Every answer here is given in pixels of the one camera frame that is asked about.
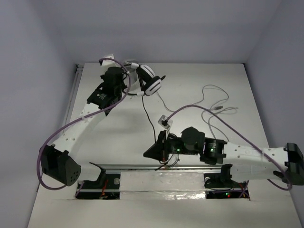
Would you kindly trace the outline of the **black and white headphones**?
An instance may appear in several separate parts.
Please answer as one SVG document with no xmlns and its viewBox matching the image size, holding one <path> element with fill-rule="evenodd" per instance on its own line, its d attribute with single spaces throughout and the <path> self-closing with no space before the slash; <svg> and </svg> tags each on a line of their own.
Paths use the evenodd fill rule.
<svg viewBox="0 0 304 228">
<path fill-rule="evenodd" d="M 138 76 L 141 92 L 137 93 L 137 96 L 151 96 L 155 94 L 161 88 L 162 81 L 166 78 L 166 75 L 162 77 L 157 76 L 147 64 L 126 61 L 125 67 L 135 70 Z"/>
</svg>

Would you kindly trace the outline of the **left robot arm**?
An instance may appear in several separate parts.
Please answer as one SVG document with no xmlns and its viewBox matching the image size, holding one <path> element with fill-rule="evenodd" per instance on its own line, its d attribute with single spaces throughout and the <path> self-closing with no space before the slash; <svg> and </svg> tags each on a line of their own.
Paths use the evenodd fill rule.
<svg viewBox="0 0 304 228">
<path fill-rule="evenodd" d="M 38 155 L 37 171 L 59 181 L 64 187 L 73 185 L 81 174 L 81 165 L 75 161 L 82 142 L 95 126 L 108 116 L 122 101 L 124 71 L 109 67 L 101 75 L 103 82 L 88 97 L 80 116 L 60 128 L 64 131 L 51 145 L 43 144 Z"/>
</svg>

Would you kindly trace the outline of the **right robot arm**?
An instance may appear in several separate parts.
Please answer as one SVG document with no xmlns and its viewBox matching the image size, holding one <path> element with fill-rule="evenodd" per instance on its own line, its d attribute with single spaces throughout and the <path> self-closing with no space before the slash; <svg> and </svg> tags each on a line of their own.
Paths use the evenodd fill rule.
<svg viewBox="0 0 304 228">
<path fill-rule="evenodd" d="M 226 187 L 235 182 L 264 179 L 278 179 L 296 186 L 304 184 L 304 156 L 295 143 L 255 149 L 208 138 L 194 127 L 188 127 L 180 137 L 161 131 L 143 156 L 166 162 L 170 154 L 198 155 L 204 164 L 220 165 L 219 181 Z"/>
</svg>

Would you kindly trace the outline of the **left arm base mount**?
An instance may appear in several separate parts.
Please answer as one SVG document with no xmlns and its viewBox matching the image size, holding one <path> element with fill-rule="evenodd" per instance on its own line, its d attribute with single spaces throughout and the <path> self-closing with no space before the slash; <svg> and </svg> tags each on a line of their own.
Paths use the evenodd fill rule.
<svg viewBox="0 0 304 228">
<path fill-rule="evenodd" d="M 90 163 L 100 169 L 95 181 L 84 180 L 76 189 L 75 198 L 80 200 L 119 200 L 120 173 L 107 173 L 106 169 L 93 162 Z"/>
</svg>

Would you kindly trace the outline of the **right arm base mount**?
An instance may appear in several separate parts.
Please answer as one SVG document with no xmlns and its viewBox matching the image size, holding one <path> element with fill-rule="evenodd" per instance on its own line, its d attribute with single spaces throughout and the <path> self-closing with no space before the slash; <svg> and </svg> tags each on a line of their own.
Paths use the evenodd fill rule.
<svg viewBox="0 0 304 228">
<path fill-rule="evenodd" d="M 206 199 L 250 199 L 248 181 L 232 180 L 232 167 L 232 164 L 225 164 L 218 173 L 204 174 Z"/>
</svg>

